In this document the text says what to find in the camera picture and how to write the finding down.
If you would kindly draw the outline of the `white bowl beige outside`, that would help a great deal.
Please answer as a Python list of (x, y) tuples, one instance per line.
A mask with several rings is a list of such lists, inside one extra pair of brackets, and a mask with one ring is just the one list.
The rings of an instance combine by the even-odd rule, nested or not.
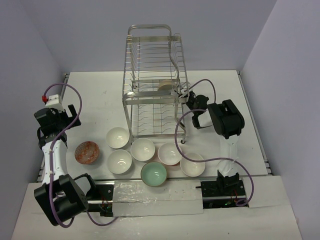
[(158, 88), (159, 91), (176, 91), (178, 89), (177, 83), (171, 79), (162, 79)]

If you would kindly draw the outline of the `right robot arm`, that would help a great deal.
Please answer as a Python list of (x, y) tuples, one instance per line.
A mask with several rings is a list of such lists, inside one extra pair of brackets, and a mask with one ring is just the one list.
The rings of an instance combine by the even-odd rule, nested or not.
[(223, 195), (229, 195), (240, 180), (236, 167), (238, 159), (238, 140), (245, 127), (245, 120), (236, 105), (231, 99), (222, 103), (210, 103), (209, 98), (204, 95), (196, 95), (193, 91), (189, 93), (186, 106), (193, 113), (192, 123), (199, 128), (198, 117), (209, 112), (214, 130), (220, 139), (220, 155), (214, 160), (219, 160), (217, 165), (217, 190)]

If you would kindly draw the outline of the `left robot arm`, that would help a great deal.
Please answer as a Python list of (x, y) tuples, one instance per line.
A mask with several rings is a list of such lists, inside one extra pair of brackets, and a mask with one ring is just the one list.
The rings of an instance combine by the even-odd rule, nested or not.
[(44, 154), (44, 177), (34, 197), (53, 226), (70, 227), (75, 216), (89, 209), (88, 200), (98, 193), (92, 177), (84, 173), (72, 178), (67, 170), (66, 130), (81, 125), (80, 113), (70, 104), (71, 116), (65, 110), (45, 107), (34, 117), (39, 123), (38, 145)]

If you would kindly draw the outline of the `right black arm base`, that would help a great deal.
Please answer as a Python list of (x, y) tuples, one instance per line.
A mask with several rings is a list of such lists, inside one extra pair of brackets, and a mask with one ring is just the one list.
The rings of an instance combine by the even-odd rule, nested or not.
[(239, 173), (224, 177), (217, 173), (216, 180), (204, 180), (199, 186), (204, 209), (248, 207), (247, 195)]

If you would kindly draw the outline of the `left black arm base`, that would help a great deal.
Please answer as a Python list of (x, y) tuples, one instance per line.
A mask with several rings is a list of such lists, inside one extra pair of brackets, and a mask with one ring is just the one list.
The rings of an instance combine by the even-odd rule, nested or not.
[(99, 213), (101, 217), (113, 217), (114, 182), (95, 181), (95, 188), (87, 194), (88, 212)]

